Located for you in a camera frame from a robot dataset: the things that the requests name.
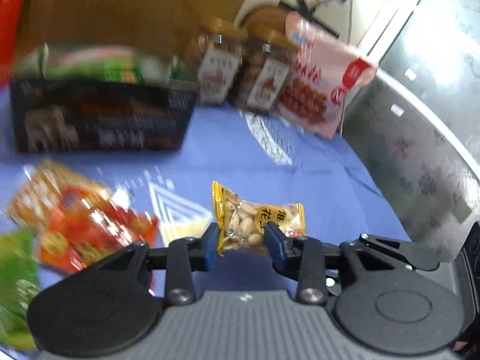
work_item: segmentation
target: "jar label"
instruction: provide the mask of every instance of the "jar label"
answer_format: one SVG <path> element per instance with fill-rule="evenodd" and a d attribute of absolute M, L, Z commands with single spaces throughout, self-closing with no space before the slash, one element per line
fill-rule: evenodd
<path fill-rule="evenodd" d="M 240 66 L 240 57 L 221 50 L 208 50 L 198 70 L 200 103 L 221 103 L 232 86 Z"/>
<path fill-rule="evenodd" d="M 290 68 L 275 59 L 267 59 L 248 96 L 247 105 L 269 111 L 280 93 Z"/>

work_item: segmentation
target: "gold jar lid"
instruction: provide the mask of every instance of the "gold jar lid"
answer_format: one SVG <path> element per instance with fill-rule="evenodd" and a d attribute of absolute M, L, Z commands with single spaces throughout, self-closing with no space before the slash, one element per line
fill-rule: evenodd
<path fill-rule="evenodd" d="M 208 32 L 225 35 L 241 42 L 245 42 L 248 38 L 248 32 L 245 28 L 235 26 L 232 22 L 217 17 L 204 18 L 200 22 L 200 27 Z"/>
<path fill-rule="evenodd" d="M 255 38 L 263 42 L 270 43 L 273 46 L 281 47 L 290 51 L 296 51 L 297 45 L 292 43 L 284 34 L 273 28 L 258 26 L 253 30 Z"/>

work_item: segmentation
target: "black box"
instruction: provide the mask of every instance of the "black box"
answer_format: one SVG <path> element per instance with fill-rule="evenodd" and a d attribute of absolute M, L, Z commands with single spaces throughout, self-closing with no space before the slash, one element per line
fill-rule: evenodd
<path fill-rule="evenodd" d="M 194 82 L 138 85 L 18 77 L 10 84 L 20 152 L 178 150 L 198 94 Z"/>

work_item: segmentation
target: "wooden panel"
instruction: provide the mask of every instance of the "wooden panel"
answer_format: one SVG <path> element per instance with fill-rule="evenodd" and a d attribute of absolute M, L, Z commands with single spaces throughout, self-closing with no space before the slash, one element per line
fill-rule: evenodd
<path fill-rule="evenodd" d="M 25 0 L 17 57 L 43 42 L 126 44 L 182 52 L 198 17 L 233 20 L 243 0 Z"/>

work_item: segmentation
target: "red snack packet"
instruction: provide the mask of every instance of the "red snack packet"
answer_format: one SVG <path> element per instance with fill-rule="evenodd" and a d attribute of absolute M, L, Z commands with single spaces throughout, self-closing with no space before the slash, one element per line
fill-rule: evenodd
<path fill-rule="evenodd" d="M 0 0 L 0 88 L 11 78 L 17 24 L 23 0 Z"/>
<path fill-rule="evenodd" d="M 144 240 L 153 245 L 158 219 L 126 210 L 100 195 L 68 187 L 40 236 L 40 261 L 76 272 Z"/>
<path fill-rule="evenodd" d="M 290 81 L 277 103 L 277 113 L 308 131 L 332 139 L 345 98 L 353 88 L 370 83 L 377 67 L 296 12 L 286 17 L 285 29 L 298 47 Z"/>

